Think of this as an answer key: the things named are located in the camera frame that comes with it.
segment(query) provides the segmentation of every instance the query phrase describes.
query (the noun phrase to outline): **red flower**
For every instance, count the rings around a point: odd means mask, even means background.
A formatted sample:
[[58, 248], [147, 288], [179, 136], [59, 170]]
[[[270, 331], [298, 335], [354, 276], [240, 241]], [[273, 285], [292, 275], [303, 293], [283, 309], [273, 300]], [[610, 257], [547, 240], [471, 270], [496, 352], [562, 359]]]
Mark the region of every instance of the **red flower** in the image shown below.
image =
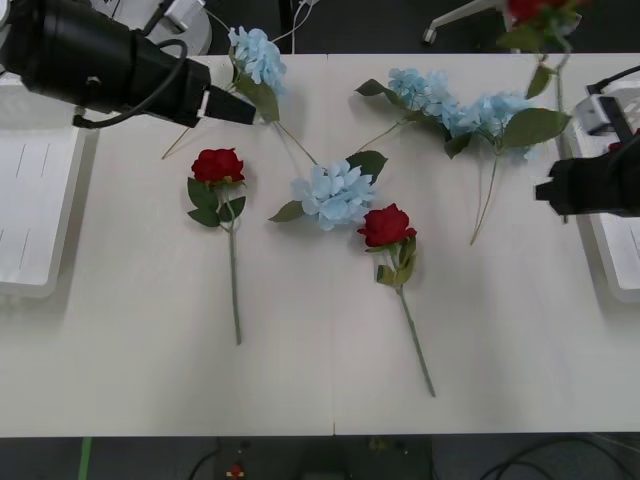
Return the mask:
[[364, 216], [365, 226], [358, 230], [366, 237], [368, 247], [380, 247], [399, 243], [418, 232], [409, 227], [409, 217], [394, 203], [382, 210], [371, 210]]
[[244, 180], [242, 167], [244, 162], [238, 160], [234, 152], [230, 150], [203, 150], [198, 159], [191, 166], [194, 177], [199, 182], [235, 183]]
[[544, 7], [559, 8], [565, 3], [567, 0], [509, 0], [509, 11], [520, 23], [537, 17]]

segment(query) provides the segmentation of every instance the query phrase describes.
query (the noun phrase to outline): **green tape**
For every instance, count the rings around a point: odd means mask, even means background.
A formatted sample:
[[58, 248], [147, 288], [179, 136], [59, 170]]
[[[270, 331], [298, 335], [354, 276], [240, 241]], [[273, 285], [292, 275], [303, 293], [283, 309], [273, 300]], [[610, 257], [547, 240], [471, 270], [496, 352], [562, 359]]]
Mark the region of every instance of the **green tape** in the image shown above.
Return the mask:
[[91, 437], [82, 439], [82, 453], [80, 454], [80, 470], [78, 471], [78, 480], [87, 480], [89, 478], [89, 458], [91, 457]]

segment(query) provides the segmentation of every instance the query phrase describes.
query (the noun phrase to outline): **green leaf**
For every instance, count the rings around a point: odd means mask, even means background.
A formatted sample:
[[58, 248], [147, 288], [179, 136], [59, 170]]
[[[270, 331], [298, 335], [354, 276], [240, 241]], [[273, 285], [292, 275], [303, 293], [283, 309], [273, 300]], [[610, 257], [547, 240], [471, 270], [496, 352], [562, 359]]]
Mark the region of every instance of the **green leaf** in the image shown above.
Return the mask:
[[200, 225], [205, 227], [217, 227], [220, 225], [220, 217], [215, 210], [208, 208], [199, 208], [197, 210], [191, 210], [188, 215], [193, 218]]
[[502, 48], [517, 48], [523, 52], [538, 53], [544, 45], [544, 36], [529, 25], [522, 25], [502, 35], [497, 44]]
[[270, 222], [284, 223], [300, 218], [304, 215], [302, 210], [302, 202], [298, 200], [291, 200], [285, 206], [283, 206], [278, 213], [269, 219]]
[[376, 282], [381, 283], [383, 285], [393, 286], [393, 281], [395, 279], [395, 273], [388, 267], [387, 265], [378, 265], [378, 271], [376, 273]]
[[549, 85], [551, 75], [553, 75], [553, 70], [545, 67], [542, 64], [538, 65], [538, 68], [536, 68], [536, 73], [533, 74], [531, 84], [529, 84], [529, 89], [527, 90], [527, 100], [533, 97], [537, 97], [542, 92], [544, 92], [545, 88], [547, 88], [547, 85]]
[[247, 97], [255, 105], [263, 117], [267, 117], [273, 122], [280, 120], [278, 110], [278, 99], [271, 87], [265, 83], [260, 85], [251, 80], [251, 77], [240, 73], [235, 80], [236, 90]]
[[233, 221], [233, 215], [231, 215], [231, 210], [229, 210], [229, 204], [231, 204], [231, 208], [233, 209], [233, 213], [235, 218], [238, 218], [244, 210], [244, 204], [247, 201], [247, 197], [238, 197], [234, 198], [228, 203], [222, 205], [220, 208], [220, 221], [221, 222], [231, 222]]
[[407, 260], [416, 253], [416, 237], [407, 237], [402, 241], [402, 247], [400, 247], [400, 265], [404, 266]]
[[189, 198], [197, 208], [211, 209], [214, 212], [218, 209], [218, 196], [213, 190], [209, 190], [203, 182], [195, 178], [187, 178], [187, 190]]
[[504, 131], [505, 148], [528, 147], [560, 135], [571, 117], [545, 108], [527, 108], [516, 113]]
[[367, 248], [365, 252], [368, 252], [368, 253], [386, 252], [387, 250], [389, 250], [389, 247], [390, 245], [382, 245], [380, 247], [371, 247], [371, 248]]
[[374, 80], [373, 78], [371, 80], [367, 80], [358, 88], [356, 88], [356, 92], [358, 92], [360, 95], [363, 95], [365, 97], [373, 97], [375, 95], [380, 95], [381, 93], [384, 93], [384, 95], [392, 104], [402, 108], [405, 107], [404, 102], [400, 99], [400, 97], [396, 94], [396, 92], [384, 87], [380, 82], [378, 82], [377, 80]]
[[458, 135], [455, 138], [452, 138], [448, 142], [444, 144], [444, 151], [447, 152], [449, 158], [455, 157], [461, 151], [469, 146], [469, 142], [471, 141], [471, 132], [463, 133], [462, 135]]
[[396, 280], [395, 280], [396, 286], [399, 287], [409, 281], [409, 279], [411, 278], [411, 275], [413, 274], [413, 268], [415, 267], [415, 265], [416, 265], [416, 256], [411, 255], [407, 260], [406, 265], [402, 265], [400, 266], [400, 268], [398, 268], [398, 271], [396, 273]]
[[371, 180], [371, 184], [373, 185], [376, 183], [380, 172], [382, 172], [384, 164], [387, 162], [387, 158], [385, 158], [380, 152], [367, 150], [365, 152], [354, 153], [347, 158], [347, 162], [349, 162], [352, 169], [360, 167], [362, 175], [373, 175], [373, 180]]

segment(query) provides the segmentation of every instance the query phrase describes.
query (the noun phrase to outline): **white table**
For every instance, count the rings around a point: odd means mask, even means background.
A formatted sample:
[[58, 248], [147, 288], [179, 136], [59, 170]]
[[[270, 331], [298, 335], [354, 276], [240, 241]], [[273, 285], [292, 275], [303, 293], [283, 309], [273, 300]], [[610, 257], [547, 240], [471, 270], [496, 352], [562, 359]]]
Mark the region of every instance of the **white table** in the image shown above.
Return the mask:
[[[214, 72], [226, 83], [228, 61], [207, 61], [223, 65]], [[585, 83], [639, 62], [575, 56], [567, 103]], [[531, 58], [506, 55], [286, 63], [282, 121], [327, 163], [392, 124], [382, 99], [353, 94], [368, 78], [386, 82], [391, 67], [446, 69], [465, 102], [524, 89], [533, 70]], [[374, 283], [360, 236], [266, 221], [289, 200], [289, 181], [308, 172], [304, 154], [273, 127], [209, 121], [159, 160], [180, 131], [135, 119], [86, 152], [56, 292], [0, 299], [1, 436], [640, 429], [640, 306], [611, 297], [593, 240], [583, 249], [575, 222], [563, 227], [532, 200], [553, 145], [539, 161], [502, 169], [471, 248], [478, 147], [449, 160], [440, 139], [411, 127], [372, 146], [390, 158], [378, 205], [397, 202], [419, 232], [407, 296], [434, 400], [398, 298]], [[240, 347], [226, 235], [186, 216], [193, 159], [223, 147], [236, 147], [248, 171]], [[486, 189], [490, 159], [479, 155]]]
[[[640, 63], [640, 55], [576, 55], [565, 75], [567, 105], [584, 85]], [[392, 67], [443, 69], [463, 103], [526, 89], [527, 56], [331, 56], [333, 158], [394, 121], [385, 101], [353, 97]], [[554, 90], [541, 99], [554, 105]], [[335, 323], [335, 421], [340, 434], [640, 430], [640, 305], [615, 301], [592, 239], [533, 201], [557, 158], [502, 168], [479, 240], [469, 247], [491, 160], [469, 150], [454, 160], [442, 140], [399, 132], [374, 148], [389, 157], [380, 203], [397, 202], [418, 230], [420, 261], [407, 285], [410, 308], [438, 393], [422, 381], [400, 302], [373, 282], [373, 262], [351, 242], [342, 255]]]

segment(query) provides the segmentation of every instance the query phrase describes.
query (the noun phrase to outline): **wire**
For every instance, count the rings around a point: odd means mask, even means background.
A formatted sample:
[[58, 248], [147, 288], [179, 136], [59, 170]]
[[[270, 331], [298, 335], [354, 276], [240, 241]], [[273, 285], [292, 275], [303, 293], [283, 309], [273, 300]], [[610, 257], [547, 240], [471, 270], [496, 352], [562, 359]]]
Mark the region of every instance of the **wire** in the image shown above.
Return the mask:
[[224, 23], [222, 20], [220, 20], [213, 12], [210, 12], [209, 10], [207, 10], [205, 7], [202, 7], [202, 9], [205, 11], [205, 13], [207, 15], [209, 15], [211, 18], [213, 18], [216, 22], [218, 22], [220, 25], [222, 25], [224, 27], [224, 29], [227, 32], [230, 32], [231, 29], [227, 26], [226, 23]]
[[[302, 22], [300, 23], [300, 25], [296, 26], [296, 20], [295, 17], [298, 16], [298, 12], [300, 11], [300, 9], [302, 8], [303, 5], [305, 5], [307, 3], [307, 1], [311, 2], [311, 5], [309, 5], [309, 11], [307, 12], [307, 15], [304, 17], [304, 19], [302, 20]], [[289, 35], [293, 35], [294, 32], [299, 29], [302, 25], [304, 25], [304, 22], [307, 21], [307, 19], [309, 18], [309, 15], [311, 15], [311, 10], [313, 10], [313, 5], [315, 3], [317, 3], [318, 0], [303, 0], [302, 2], [300, 2], [300, 6], [298, 7], [298, 10], [296, 11], [296, 14], [294, 16], [293, 19], [293, 30], [291, 30], [290, 32], [285, 33], [284, 35], [280, 35], [278, 38], [276, 38], [275, 40], [271, 40], [273, 43], [277, 42], [278, 40], [282, 40], [283, 38], [288, 37]]]
[[204, 457], [198, 460], [198, 463], [196, 463], [195, 467], [193, 467], [193, 469], [191, 470], [191, 473], [187, 477], [187, 480], [195, 480], [196, 475], [200, 470], [200, 467], [202, 467], [202, 465], [204, 465], [207, 462], [207, 460], [212, 459], [218, 453], [220, 453], [221, 448], [222, 447], [220, 446], [220, 440], [216, 438], [216, 448], [213, 450], [213, 452], [206, 454]]
[[589, 85], [587, 87], [587, 91], [591, 94], [600, 94], [602, 93], [602, 89], [604, 87], [606, 87], [607, 85], [612, 84], [613, 82], [615, 82], [616, 80], [620, 80], [621, 78], [624, 78], [628, 75], [631, 75], [632, 73], [636, 73], [636, 72], [640, 72], [640, 65], [638, 65], [637, 67], [633, 67], [630, 68], [628, 70], [625, 70], [624, 72], [620, 72], [620, 73], [616, 73], [614, 76], [609, 77], [609, 78], [605, 78], [604, 80], [600, 80], [598, 83], [594, 83], [593, 85]]
[[120, 7], [120, 2], [122, 2], [122, 0], [118, 0], [118, 3], [116, 3], [116, 8], [114, 8], [113, 12], [111, 13], [111, 20], [113, 20], [113, 17], [116, 16], [116, 12], [118, 11], [118, 7]]
[[609, 442], [612, 445], [618, 445], [619, 447], [626, 448], [627, 450], [631, 450], [632, 452], [640, 454], [640, 448], [632, 447], [631, 445], [627, 445], [624, 442], [620, 442], [618, 440], [614, 440], [613, 438], [609, 438], [606, 435], [600, 435], [599, 433], [592, 433], [591, 435], [593, 435], [594, 437], [599, 438], [600, 440], [603, 440], [605, 442]]
[[[480, 480], [485, 480], [489, 475], [491, 475], [493, 472], [500, 470], [501, 468], [504, 468], [505, 466], [507, 468], [509, 468], [511, 465], [520, 465], [522, 467], [529, 467], [532, 468], [533, 470], [535, 470], [536, 472], [538, 472], [540, 475], [542, 475], [544, 478], [546, 478], [547, 480], [555, 480], [551, 474], [549, 472], [547, 472], [544, 468], [542, 468], [539, 465], [536, 465], [533, 462], [526, 462], [524, 460], [516, 460], [516, 461], [511, 461], [511, 462], [505, 462], [505, 463], [501, 463], [500, 465], [496, 465], [495, 467], [493, 467], [491, 470], [489, 470], [488, 472], [486, 472], [481, 478]], [[500, 477], [502, 477], [502, 474], [498, 475], [496, 477], [496, 480], [499, 480]]]
[[178, 60], [173, 66], [173, 69], [171, 70], [171, 72], [169, 72], [169, 75], [167, 75], [167, 78], [165, 78], [164, 81], [158, 86], [158, 88], [156, 88], [153, 92], [151, 92], [151, 94], [147, 98], [145, 98], [142, 102], [140, 102], [138, 105], [136, 105], [132, 109], [127, 110], [126, 112], [121, 113], [120, 115], [116, 115], [115, 117], [109, 118], [107, 120], [103, 120], [101, 122], [93, 122], [91, 120], [87, 120], [81, 115], [76, 115], [73, 117], [73, 124], [76, 127], [90, 128], [90, 129], [112, 127], [113, 125], [117, 125], [118, 123], [124, 122], [128, 118], [131, 118], [134, 115], [141, 113], [145, 108], [147, 108], [153, 102], [155, 102], [157, 98], [160, 95], [162, 95], [162, 93], [178, 77], [178, 75], [180, 74], [180, 71], [182, 70], [182, 66], [187, 60], [188, 48], [187, 48], [187, 44], [184, 43], [182, 40], [172, 38], [172, 39], [165, 40], [163, 42], [158, 43], [157, 46], [159, 48], [164, 48], [164, 47], [169, 47], [171, 45], [177, 45], [181, 47], [180, 56], [178, 57]]
[[[600, 452], [602, 452], [604, 455], [606, 455], [609, 460], [611, 460], [613, 463], [616, 464], [616, 466], [625, 473], [625, 475], [627, 475], [629, 478], [633, 479], [633, 480], [638, 480], [637, 477], [627, 468], [625, 467], [625, 465], [618, 460], [616, 457], [614, 457], [612, 454], [610, 454], [606, 449], [602, 448], [600, 445], [598, 445], [595, 442], [592, 442], [591, 440], [586, 440], [584, 438], [580, 438], [580, 437], [559, 437], [559, 438], [554, 438], [552, 440], [545, 440], [543, 442], [539, 442], [538, 444], [532, 446], [532, 447], [528, 447], [525, 448], [524, 450], [521, 450], [520, 452], [516, 453], [515, 455], [513, 455], [511, 458], [509, 458], [509, 460], [507, 460], [505, 463], [502, 464], [502, 466], [500, 467], [500, 470], [496, 476], [496, 480], [500, 480], [500, 478], [502, 478], [502, 476], [504, 475], [504, 473], [509, 469], [509, 467], [511, 465], [515, 465], [516, 461], [519, 461], [519, 459], [521, 457], [524, 457], [525, 455], [529, 455], [530, 453], [536, 452], [538, 450], [542, 450], [543, 448], [547, 448], [550, 447], [552, 445], [557, 445], [559, 443], [583, 443], [585, 445], [589, 445], [590, 447], [595, 448], [596, 450], [600, 450]], [[490, 475], [490, 472], [485, 473], [481, 480], [484, 480], [488, 475]]]

